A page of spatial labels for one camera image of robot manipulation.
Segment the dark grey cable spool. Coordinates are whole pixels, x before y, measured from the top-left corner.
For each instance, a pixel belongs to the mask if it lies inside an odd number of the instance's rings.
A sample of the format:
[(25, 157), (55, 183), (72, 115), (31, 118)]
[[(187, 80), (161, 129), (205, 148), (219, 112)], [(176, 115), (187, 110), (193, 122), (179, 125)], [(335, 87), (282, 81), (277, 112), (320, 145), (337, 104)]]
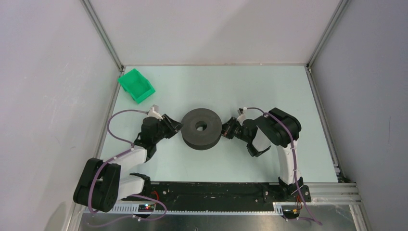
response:
[(184, 142), (195, 150), (211, 149), (221, 138), (221, 119), (210, 109), (193, 109), (182, 118), (181, 123)]

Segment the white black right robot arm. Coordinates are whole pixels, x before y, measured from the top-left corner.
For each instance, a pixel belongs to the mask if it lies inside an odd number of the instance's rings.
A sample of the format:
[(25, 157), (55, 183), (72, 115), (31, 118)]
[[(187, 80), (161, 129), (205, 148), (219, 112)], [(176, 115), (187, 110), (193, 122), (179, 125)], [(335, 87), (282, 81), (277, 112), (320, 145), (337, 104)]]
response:
[(232, 117), (224, 123), (221, 135), (244, 141), (252, 157), (266, 153), (274, 144), (280, 165), (280, 196), (285, 201), (294, 200), (303, 186), (297, 162), (297, 143), (302, 129), (300, 122), (279, 108), (268, 112), (261, 110), (262, 115), (256, 119), (248, 119), (245, 115), (247, 110), (249, 107), (240, 108), (238, 118)]

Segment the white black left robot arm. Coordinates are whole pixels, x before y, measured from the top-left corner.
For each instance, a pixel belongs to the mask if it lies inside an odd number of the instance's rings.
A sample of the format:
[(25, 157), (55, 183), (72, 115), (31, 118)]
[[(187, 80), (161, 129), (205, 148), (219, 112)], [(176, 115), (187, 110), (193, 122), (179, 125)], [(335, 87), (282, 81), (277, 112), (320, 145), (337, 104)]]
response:
[(148, 116), (143, 119), (140, 132), (130, 148), (107, 160), (90, 158), (82, 171), (73, 194), (73, 201), (88, 206), (91, 212), (108, 212), (116, 202), (132, 194), (140, 200), (151, 197), (149, 177), (130, 173), (130, 169), (149, 161), (157, 144), (170, 139), (183, 124), (168, 115)]

